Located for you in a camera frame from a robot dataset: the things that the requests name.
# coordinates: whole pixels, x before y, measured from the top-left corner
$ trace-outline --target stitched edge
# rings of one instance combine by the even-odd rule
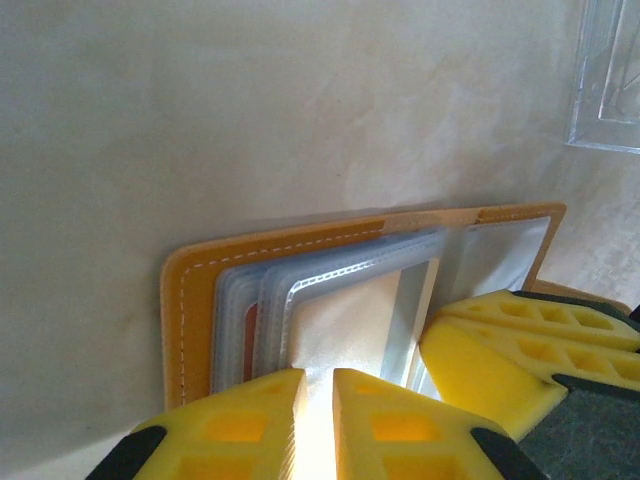
[[[195,269],[198,268],[202,268],[204,266],[207,265],[215,265],[217,263],[226,263],[229,262],[230,260],[239,260],[241,258],[244,257],[251,257],[251,256],[255,256],[258,255],[259,253],[272,253],[272,252],[280,252],[282,250],[293,250],[293,249],[297,249],[303,246],[309,246],[309,245],[316,245],[319,243],[324,243],[324,242],[330,242],[333,240],[340,240],[341,238],[351,238],[351,237],[358,237],[360,235],[368,235],[368,234],[372,234],[372,233],[379,233],[381,232],[382,229],[377,229],[377,230],[367,230],[365,232],[358,232],[358,233],[348,233],[345,235],[336,235],[335,237],[326,237],[326,238],[321,238],[318,240],[313,240],[313,241],[309,241],[309,242],[299,242],[296,244],[292,244],[292,245],[287,245],[285,247],[274,247],[274,248],[270,248],[270,249],[260,249],[260,250],[253,250],[251,252],[247,252],[247,253],[242,253],[239,255],[235,255],[233,257],[225,257],[225,258],[221,258],[221,259],[214,259],[214,260],[210,260],[207,263],[196,263],[190,267],[188,267],[184,273],[182,274],[182,276],[180,277],[180,397],[181,397],[181,404],[185,405],[186,404],[186,388],[185,388],[185,367],[184,367],[184,328],[185,328],[185,324],[186,324],[186,315],[184,313],[184,306],[185,306],[185,302],[184,302],[184,292],[185,292],[185,279],[187,278],[187,275],[189,275],[189,273]]]
[[[536,218],[537,215],[545,215],[545,216],[553,216],[554,214],[560,213],[561,210],[558,209],[552,209],[552,210],[537,210],[534,212],[523,212],[523,213],[510,213],[510,214],[504,214],[504,215],[497,215],[495,217],[490,217],[490,219],[492,220],[490,223],[497,223],[499,221],[502,220],[514,220],[514,219],[520,219],[520,218],[526,218],[526,219],[533,219]],[[182,276],[180,277],[180,397],[181,397],[181,405],[185,405],[186,404],[186,388],[185,388],[185,367],[184,367],[184,328],[185,328],[185,323],[186,323],[186,316],[184,313],[184,284],[185,284],[185,279],[187,277],[187,275],[189,274],[189,272],[191,272],[192,270],[195,270],[197,268],[202,268],[205,265],[215,265],[217,263],[225,263],[230,261],[232,258],[234,260],[239,260],[243,257],[251,257],[251,256],[255,256],[258,255],[259,253],[272,253],[272,252],[279,252],[281,250],[292,250],[292,249],[296,249],[296,248],[300,248],[302,246],[309,246],[309,245],[315,245],[315,244],[319,244],[319,243],[323,243],[323,242],[330,242],[333,240],[339,240],[341,238],[350,238],[350,237],[357,237],[360,235],[368,235],[368,234],[372,234],[372,233],[379,233],[382,230],[389,227],[393,227],[393,228],[398,228],[398,227],[405,227],[405,228],[411,228],[411,227],[417,227],[420,225],[423,225],[424,223],[429,223],[431,224],[431,222],[426,222],[426,221],[420,221],[420,220],[413,220],[410,222],[402,222],[399,221],[397,223],[393,223],[390,222],[389,225],[384,225],[383,228],[377,229],[377,230],[368,230],[365,232],[359,232],[359,233],[349,233],[349,234],[345,234],[345,235],[336,235],[335,237],[326,237],[326,238],[321,238],[315,241],[309,241],[309,242],[300,242],[300,243],[296,243],[294,245],[287,245],[285,247],[275,247],[275,248],[271,248],[271,249],[260,249],[260,250],[254,250],[251,252],[247,252],[247,253],[243,253],[243,254],[239,254],[239,255],[235,255],[234,257],[225,257],[222,259],[215,259],[215,260],[210,260],[207,263],[196,263],[194,265],[192,265],[191,267],[188,267],[184,273],[182,274]],[[467,219],[461,219],[461,220],[456,220],[453,221],[451,223],[449,223],[449,225],[459,225],[459,224],[463,224],[463,223],[468,223]]]

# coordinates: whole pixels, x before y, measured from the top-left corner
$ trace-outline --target beige wall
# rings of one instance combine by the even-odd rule
[[[640,157],[562,145],[580,5],[0,0],[0,469],[160,410],[186,243],[561,200],[543,277],[640,301]]]

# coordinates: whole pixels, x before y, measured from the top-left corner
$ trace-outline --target black rubber tip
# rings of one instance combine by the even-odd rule
[[[127,435],[93,469],[87,480],[132,480],[166,434],[166,428],[153,426]]]

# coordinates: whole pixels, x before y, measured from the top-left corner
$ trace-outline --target orange leather cover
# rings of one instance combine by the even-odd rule
[[[166,260],[161,280],[165,406],[174,408],[210,391],[215,284],[229,267],[371,240],[392,232],[551,217],[525,289],[536,278],[564,216],[560,203],[387,213],[242,235],[183,247]]]

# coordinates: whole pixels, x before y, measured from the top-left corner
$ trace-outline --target yellow foam block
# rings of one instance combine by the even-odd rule
[[[422,359],[445,403],[493,420],[517,441],[567,395],[566,388],[447,320],[434,322],[420,341]]]
[[[495,423],[350,369],[334,372],[338,480],[503,478],[470,434]]]
[[[290,369],[152,418],[167,435],[136,480],[289,479],[304,370]]]
[[[452,303],[437,317],[468,318],[532,333],[635,351],[640,332],[587,307],[522,298],[503,290]]]
[[[552,382],[552,375],[563,373],[640,391],[640,355],[637,353],[466,319],[443,317],[438,322],[465,329],[489,348],[547,381]]]

